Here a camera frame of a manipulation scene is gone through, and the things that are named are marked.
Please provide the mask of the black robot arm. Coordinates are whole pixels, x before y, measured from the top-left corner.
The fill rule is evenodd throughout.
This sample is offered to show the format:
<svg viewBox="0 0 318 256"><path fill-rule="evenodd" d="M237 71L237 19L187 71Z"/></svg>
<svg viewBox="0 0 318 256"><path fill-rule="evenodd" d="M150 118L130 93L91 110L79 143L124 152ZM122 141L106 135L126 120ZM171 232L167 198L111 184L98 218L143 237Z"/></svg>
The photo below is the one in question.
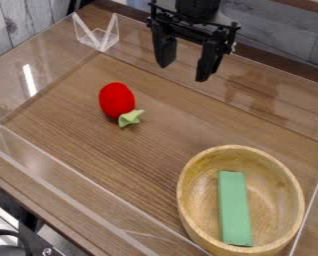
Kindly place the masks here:
<svg viewBox="0 0 318 256"><path fill-rule="evenodd" d="M147 27L162 68L176 60L178 39L202 46L195 80L204 82L235 49L239 22L221 12L222 0L150 0Z"/></svg>

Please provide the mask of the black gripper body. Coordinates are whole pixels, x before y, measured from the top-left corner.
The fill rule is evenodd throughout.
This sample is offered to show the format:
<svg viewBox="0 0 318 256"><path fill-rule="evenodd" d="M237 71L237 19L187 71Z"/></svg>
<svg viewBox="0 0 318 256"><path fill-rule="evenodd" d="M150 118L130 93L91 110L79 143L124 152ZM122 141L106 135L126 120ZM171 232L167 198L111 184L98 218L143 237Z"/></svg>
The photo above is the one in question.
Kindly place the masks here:
<svg viewBox="0 0 318 256"><path fill-rule="evenodd" d="M150 0L147 26L162 24L178 39L203 45L208 40L222 46L223 54L234 50L241 24L221 11L221 0Z"/></svg>

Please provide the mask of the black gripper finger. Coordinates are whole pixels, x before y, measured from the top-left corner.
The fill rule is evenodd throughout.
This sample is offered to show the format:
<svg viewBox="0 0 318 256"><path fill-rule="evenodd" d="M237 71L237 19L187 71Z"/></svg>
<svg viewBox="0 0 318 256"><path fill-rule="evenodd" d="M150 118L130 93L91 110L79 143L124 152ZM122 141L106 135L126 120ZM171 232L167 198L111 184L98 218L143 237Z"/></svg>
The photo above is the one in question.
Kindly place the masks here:
<svg viewBox="0 0 318 256"><path fill-rule="evenodd" d="M176 59L176 38L159 23L152 24L151 30L155 59L159 66L166 68Z"/></svg>
<svg viewBox="0 0 318 256"><path fill-rule="evenodd" d="M198 60L195 76L198 82L204 82L210 75L216 72L222 59L223 52L221 44L214 40L206 41L202 47L202 56Z"/></svg>

